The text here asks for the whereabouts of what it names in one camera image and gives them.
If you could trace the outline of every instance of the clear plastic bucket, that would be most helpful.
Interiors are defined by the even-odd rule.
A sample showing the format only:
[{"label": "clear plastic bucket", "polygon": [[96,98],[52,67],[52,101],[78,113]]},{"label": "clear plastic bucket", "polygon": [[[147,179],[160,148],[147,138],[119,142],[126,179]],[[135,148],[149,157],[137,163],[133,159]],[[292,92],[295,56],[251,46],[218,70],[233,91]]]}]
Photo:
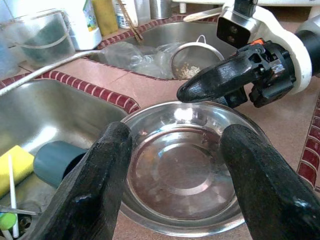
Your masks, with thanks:
[{"label": "clear plastic bucket", "polygon": [[5,24],[4,34],[21,48],[26,60],[35,68],[75,53],[62,10],[50,9],[15,18]]}]

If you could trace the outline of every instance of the countertop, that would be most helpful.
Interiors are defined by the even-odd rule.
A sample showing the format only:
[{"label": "countertop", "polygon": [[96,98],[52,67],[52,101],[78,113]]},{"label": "countertop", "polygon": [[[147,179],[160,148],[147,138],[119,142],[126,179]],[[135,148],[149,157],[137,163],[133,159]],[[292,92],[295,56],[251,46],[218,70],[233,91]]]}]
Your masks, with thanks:
[{"label": "countertop", "polygon": [[[268,8],[277,16],[281,25],[294,32],[307,20],[309,8],[277,7]],[[139,76],[118,68],[113,68],[88,59],[78,59],[56,70],[125,94],[134,98],[144,108],[165,101],[176,100],[178,87],[184,82],[179,80],[155,80]],[[305,139],[311,123],[315,104],[320,92],[320,81],[313,77],[306,90],[255,108],[251,102],[236,108],[239,112],[255,121],[266,133],[274,147],[282,154],[293,169],[297,169]],[[148,230],[119,213],[114,240],[250,240],[252,239],[245,224],[214,236],[203,238],[181,238],[166,236]]]}]

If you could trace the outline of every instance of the kitchen sink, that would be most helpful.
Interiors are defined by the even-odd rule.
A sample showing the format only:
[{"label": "kitchen sink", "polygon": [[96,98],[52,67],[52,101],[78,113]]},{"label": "kitchen sink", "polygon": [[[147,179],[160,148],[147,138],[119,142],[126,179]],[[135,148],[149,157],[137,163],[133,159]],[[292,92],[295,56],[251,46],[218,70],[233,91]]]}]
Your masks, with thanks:
[{"label": "kitchen sink", "polygon": [[[237,49],[220,40],[217,37],[216,32],[217,24],[215,22],[181,21],[166,23],[155,26],[143,32],[142,45],[156,48],[169,43],[195,42],[200,35],[204,35],[206,38],[206,43],[215,47],[226,58],[234,53]],[[123,41],[136,46],[140,45],[134,37],[126,38]],[[108,64],[108,61],[103,54],[93,55],[90,57],[90,59],[103,64]]]},{"label": "kitchen sink", "polygon": [[[126,115],[121,108],[59,81],[31,81],[0,97],[0,156],[15,145],[35,155],[44,144],[58,140],[87,149],[106,125]],[[43,212],[55,192],[32,173],[16,186],[17,207]],[[10,205],[9,194],[0,205]],[[27,231],[37,217],[24,222]]]}]

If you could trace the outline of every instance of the stainless steel sink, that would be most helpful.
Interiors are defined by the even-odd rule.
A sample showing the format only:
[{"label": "stainless steel sink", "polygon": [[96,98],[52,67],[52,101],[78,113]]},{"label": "stainless steel sink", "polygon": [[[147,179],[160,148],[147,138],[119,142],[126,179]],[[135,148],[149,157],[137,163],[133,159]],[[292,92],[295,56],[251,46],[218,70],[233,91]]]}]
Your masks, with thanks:
[{"label": "stainless steel sink", "polygon": [[[223,42],[217,37],[217,24],[214,22],[173,22],[153,27],[142,33],[143,45],[158,47],[175,42],[195,42],[200,35],[204,35],[206,43],[215,47],[225,58],[236,51],[236,48]],[[139,45],[134,37],[124,40],[133,45]],[[107,64],[103,54],[90,57],[96,62]]]},{"label": "stainless steel sink", "polygon": [[[56,80],[32,81],[0,97],[0,156],[15,145],[35,155],[41,146],[57,140],[86,149],[107,124],[126,115],[121,108]],[[17,206],[44,211],[55,191],[33,173],[16,186]],[[0,205],[9,204],[9,194],[0,198]]]}]

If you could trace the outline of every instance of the white stick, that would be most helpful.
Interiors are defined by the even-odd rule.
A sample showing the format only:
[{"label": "white stick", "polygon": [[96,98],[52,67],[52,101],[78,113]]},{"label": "white stick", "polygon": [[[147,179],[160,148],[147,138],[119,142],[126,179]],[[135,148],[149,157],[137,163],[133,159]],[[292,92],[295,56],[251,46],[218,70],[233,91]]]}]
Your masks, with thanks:
[{"label": "white stick", "polygon": [[1,230],[1,232],[6,240],[14,240],[8,230]]},{"label": "white stick", "polygon": [[[17,200],[16,200],[16,187],[15,187],[15,179],[14,179],[14,168],[12,164],[12,156],[9,154],[9,178],[10,178],[10,200],[11,200],[11,208],[17,208]],[[16,223],[12,227],[13,237],[17,239],[19,237],[19,224],[18,224],[18,215],[16,214]]]}]

